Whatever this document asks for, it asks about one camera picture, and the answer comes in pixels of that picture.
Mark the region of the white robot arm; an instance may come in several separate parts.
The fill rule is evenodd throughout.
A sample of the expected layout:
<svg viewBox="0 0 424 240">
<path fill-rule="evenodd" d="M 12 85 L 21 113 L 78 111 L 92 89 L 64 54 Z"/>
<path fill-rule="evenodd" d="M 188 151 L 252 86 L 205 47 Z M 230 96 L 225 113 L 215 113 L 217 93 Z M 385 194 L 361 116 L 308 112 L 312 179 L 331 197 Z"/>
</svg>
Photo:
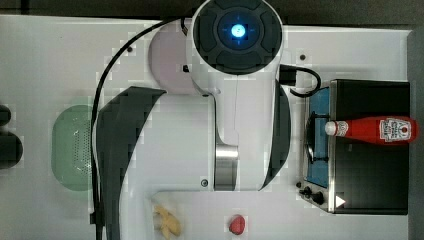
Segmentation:
<svg viewBox="0 0 424 240">
<path fill-rule="evenodd" d="M 93 105 L 96 240 L 156 240 L 155 194 L 259 191 L 287 160 L 276 11 L 266 0 L 206 0 L 185 42 L 188 93 L 131 86 Z"/>
</svg>

